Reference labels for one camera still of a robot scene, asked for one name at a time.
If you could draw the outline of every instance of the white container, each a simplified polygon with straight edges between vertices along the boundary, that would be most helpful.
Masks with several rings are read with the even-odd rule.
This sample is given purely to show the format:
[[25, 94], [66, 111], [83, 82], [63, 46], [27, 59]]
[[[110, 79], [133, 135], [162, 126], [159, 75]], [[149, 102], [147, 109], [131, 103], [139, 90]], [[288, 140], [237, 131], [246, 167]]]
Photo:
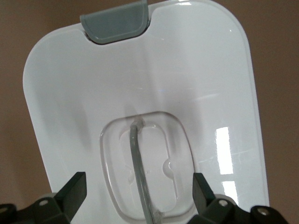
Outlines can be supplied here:
[[207, 0], [161, 2], [149, 12], [139, 37], [97, 45], [75, 24], [28, 56], [24, 92], [51, 189], [86, 172], [87, 198], [72, 223], [145, 223], [128, 150], [136, 115], [145, 120], [140, 151], [163, 222], [185, 224], [196, 213], [194, 171], [242, 209], [269, 205], [240, 23]]

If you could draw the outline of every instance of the screw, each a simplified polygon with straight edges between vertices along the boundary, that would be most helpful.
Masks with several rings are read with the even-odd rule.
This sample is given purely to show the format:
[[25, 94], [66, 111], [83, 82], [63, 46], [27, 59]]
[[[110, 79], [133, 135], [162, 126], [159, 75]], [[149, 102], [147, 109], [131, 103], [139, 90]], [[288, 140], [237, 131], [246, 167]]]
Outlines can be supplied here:
[[8, 210], [8, 208], [7, 208], [7, 207], [0, 208], [0, 214], [1, 214], [1, 213], [4, 213], [4, 212], [6, 212], [7, 210]]
[[48, 200], [43, 200], [39, 203], [39, 206], [43, 206], [45, 204], [47, 204], [49, 201]]
[[269, 211], [266, 208], [263, 208], [263, 207], [258, 208], [257, 211], [259, 213], [261, 213], [263, 216], [267, 216], [267, 215], [270, 214]]
[[220, 200], [218, 203], [219, 203], [219, 205], [221, 205], [223, 207], [226, 207], [228, 205], [228, 202], [225, 200]]

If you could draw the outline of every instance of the gray latch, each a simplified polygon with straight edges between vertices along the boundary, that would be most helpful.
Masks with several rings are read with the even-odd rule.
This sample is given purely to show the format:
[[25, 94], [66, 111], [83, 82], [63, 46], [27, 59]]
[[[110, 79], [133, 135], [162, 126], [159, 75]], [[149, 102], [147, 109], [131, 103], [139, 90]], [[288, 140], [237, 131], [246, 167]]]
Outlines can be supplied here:
[[106, 44], [141, 35], [149, 24], [146, 0], [80, 16], [88, 37]]

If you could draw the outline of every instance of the brown surface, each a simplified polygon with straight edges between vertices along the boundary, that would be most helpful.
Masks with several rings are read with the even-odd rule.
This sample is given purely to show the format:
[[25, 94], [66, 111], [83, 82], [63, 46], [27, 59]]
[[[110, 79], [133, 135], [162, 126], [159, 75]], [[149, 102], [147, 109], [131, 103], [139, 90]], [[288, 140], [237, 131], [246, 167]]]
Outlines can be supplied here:
[[[50, 31], [78, 23], [81, 14], [127, 2], [0, 1], [0, 203], [23, 208], [50, 192], [22, 90], [30, 50]], [[298, 224], [299, 1], [216, 2], [238, 18], [249, 39], [271, 206]]]

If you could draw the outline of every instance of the lid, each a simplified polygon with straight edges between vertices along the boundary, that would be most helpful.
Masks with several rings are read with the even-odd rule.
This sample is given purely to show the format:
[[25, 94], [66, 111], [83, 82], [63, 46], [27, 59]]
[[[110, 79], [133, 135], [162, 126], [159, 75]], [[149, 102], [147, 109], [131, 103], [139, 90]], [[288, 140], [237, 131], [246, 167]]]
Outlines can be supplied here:
[[146, 187], [162, 223], [185, 224], [195, 214], [194, 171], [242, 209], [269, 205], [241, 25], [206, 0], [150, 5], [149, 17], [142, 35], [105, 45], [90, 41], [81, 24], [62, 28], [28, 56], [24, 92], [52, 190], [86, 172], [87, 197], [72, 223], [145, 223], [142, 171], [133, 167], [140, 158], [132, 160], [138, 151], [129, 141], [136, 118]]

